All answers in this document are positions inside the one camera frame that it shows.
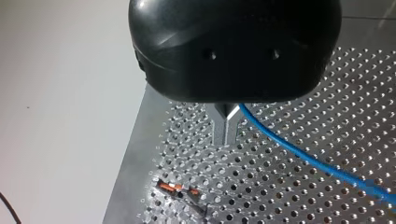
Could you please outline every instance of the perforated metal plate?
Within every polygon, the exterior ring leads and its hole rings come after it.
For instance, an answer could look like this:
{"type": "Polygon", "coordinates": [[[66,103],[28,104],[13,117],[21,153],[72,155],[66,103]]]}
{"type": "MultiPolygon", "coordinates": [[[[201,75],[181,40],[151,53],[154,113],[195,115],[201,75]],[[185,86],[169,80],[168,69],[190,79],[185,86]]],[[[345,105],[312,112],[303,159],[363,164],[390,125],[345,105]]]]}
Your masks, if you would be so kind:
{"type": "MultiPolygon", "coordinates": [[[[396,192],[394,2],[342,0],[342,48],[315,91],[292,102],[250,106],[294,145],[391,193],[396,192]]],[[[204,105],[169,104],[148,87],[104,223],[202,222],[186,204],[156,190],[157,178],[197,187],[204,194],[201,204],[209,204],[211,223],[396,222],[390,204],[316,170],[246,120],[239,123],[237,144],[229,147],[210,145],[212,125],[204,105]]]]}
{"type": "MultiPolygon", "coordinates": [[[[394,193],[396,51],[337,49],[318,87],[254,115],[322,161],[394,193]]],[[[198,188],[216,223],[393,223],[391,204],[301,161],[242,119],[237,144],[212,147],[205,106],[171,103],[161,159],[137,222],[202,221],[156,190],[158,178],[198,188]]]]}

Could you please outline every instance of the black cable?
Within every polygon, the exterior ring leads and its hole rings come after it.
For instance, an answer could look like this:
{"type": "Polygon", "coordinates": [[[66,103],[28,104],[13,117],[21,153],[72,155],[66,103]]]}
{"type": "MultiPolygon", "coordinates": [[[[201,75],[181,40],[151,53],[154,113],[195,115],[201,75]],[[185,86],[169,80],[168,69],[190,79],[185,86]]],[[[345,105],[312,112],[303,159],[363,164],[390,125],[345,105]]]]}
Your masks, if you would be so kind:
{"type": "Polygon", "coordinates": [[[18,217],[17,213],[15,210],[12,208],[11,204],[8,202],[7,198],[0,192],[0,199],[3,201],[4,205],[8,209],[9,213],[14,217],[14,220],[17,224],[21,224],[21,220],[18,217]]]}

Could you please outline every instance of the white wall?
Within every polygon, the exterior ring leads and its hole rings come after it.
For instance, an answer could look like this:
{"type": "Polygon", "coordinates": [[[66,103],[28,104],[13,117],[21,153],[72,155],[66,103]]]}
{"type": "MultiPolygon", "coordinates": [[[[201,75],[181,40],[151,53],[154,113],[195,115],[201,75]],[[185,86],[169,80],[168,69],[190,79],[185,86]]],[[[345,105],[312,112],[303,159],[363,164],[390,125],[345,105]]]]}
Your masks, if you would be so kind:
{"type": "Polygon", "coordinates": [[[145,88],[128,4],[0,0],[0,190],[22,223],[103,220],[145,88]]]}

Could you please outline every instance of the black plastic housing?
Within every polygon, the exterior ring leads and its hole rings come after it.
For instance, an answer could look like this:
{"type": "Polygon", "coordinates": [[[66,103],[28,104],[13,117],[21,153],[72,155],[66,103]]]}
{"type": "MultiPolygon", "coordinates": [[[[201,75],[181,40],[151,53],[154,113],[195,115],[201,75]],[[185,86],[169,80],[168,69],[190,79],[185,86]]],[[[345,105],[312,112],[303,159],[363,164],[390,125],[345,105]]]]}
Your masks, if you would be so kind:
{"type": "Polygon", "coordinates": [[[319,83],[341,28],[339,0],[132,0],[148,83],[172,100],[278,102],[319,83]]]}

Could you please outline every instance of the blue cable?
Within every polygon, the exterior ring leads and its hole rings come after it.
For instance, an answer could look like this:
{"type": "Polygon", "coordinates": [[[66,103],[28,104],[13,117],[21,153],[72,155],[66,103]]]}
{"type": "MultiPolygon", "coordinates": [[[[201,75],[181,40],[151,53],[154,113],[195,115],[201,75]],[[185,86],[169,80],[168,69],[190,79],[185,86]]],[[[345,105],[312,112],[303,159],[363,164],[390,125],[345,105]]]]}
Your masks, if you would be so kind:
{"type": "Polygon", "coordinates": [[[239,108],[242,110],[243,114],[250,120],[250,122],[252,122],[260,131],[262,131],[268,137],[272,138],[285,149],[300,157],[302,160],[308,161],[309,164],[317,167],[319,170],[334,175],[335,177],[347,182],[352,186],[356,185],[358,188],[366,191],[367,194],[378,197],[383,201],[396,205],[396,194],[389,194],[386,190],[376,186],[372,181],[363,181],[355,175],[349,174],[343,170],[338,170],[334,166],[315,159],[313,156],[307,154],[306,152],[292,145],[290,142],[271,132],[251,114],[251,112],[244,104],[240,104],[239,108]]]}

